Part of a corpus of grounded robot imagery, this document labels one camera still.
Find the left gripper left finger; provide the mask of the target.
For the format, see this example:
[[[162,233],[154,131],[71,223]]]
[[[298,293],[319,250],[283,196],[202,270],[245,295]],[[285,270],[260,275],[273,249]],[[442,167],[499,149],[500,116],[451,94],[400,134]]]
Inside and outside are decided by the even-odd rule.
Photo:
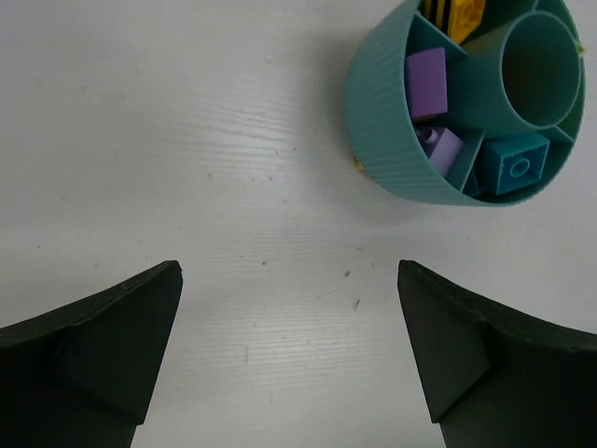
[[[167,260],[1,330],[4,447],[129,447],[145,420],[183,288]]]

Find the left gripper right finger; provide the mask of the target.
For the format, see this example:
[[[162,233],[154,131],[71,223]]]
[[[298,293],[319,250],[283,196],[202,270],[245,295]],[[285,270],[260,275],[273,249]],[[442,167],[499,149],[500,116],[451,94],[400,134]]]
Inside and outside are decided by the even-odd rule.
[[[446,446],[595,446],[594,334],[517,311],[412,260],[398,265],[397,291]]]

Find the teal square lego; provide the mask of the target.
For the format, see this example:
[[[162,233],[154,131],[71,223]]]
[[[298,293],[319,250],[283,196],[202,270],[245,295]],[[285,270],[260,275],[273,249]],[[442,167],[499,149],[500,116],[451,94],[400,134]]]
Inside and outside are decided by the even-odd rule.
[[[540,133],[525,133],[493,140],[482,146],[479,179],[493,195],[501,196],[538,183],[550,141]]]

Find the purple lego brick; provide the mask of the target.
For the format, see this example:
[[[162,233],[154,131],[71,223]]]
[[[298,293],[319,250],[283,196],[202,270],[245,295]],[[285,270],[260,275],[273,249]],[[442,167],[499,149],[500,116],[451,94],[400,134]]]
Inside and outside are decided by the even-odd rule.
[[[463,148],[463,140],[445,127],[421,126],[415,128],[415,133],[428,160],[446,177]]]

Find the teal divided round container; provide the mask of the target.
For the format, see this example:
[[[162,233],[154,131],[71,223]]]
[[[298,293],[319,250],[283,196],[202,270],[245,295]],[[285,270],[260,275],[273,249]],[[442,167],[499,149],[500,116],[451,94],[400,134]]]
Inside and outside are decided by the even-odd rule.
[[[405,1],[365,37],[347,71],[344,117],[363,170],[395,196],[417,203],[510,206],[560,173],[582,122],[586,74],[574,19],[563,1],[486,1],[480,26],[461,44]],[[410,117],[405,61],[446,52],[448,112]],[[443,177],[423,152],[416,127],[445,127],[463,142]],[[485,141],[540,133],[550,141],[541,180],[501,196],[463,193]]]

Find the purple printed curved lego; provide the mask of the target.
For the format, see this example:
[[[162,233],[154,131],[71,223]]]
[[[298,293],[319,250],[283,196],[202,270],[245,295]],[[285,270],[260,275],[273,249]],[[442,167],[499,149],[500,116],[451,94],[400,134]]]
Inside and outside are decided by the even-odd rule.
[[[448,112],[447,61],[442,47],[412,53],[405,61],[410,117],[428,119]]]

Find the yellow square lego brick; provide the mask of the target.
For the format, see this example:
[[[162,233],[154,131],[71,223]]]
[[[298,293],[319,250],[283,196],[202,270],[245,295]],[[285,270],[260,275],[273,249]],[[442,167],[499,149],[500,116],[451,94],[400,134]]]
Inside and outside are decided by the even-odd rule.
[[[485,0],[453,0],[448,14],[447,35],[456,44],[463,43],[481,24]]]

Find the teal printed lego brick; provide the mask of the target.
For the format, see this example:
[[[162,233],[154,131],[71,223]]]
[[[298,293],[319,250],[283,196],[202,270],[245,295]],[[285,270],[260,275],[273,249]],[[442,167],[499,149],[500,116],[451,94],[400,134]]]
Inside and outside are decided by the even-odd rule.
[[[478,198],[487,191],[486,187],[481,182],[478,174],[478,169],[473,167],[463,188],[463,193],[471,198]]]

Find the golden yellow curved lego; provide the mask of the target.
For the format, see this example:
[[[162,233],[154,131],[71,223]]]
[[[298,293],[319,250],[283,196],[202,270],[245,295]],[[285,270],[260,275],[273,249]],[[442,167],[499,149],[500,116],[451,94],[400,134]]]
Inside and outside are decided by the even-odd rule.
[[[420,6],[421,13],[438,29],[448,32],[452,0],[423,0]]]

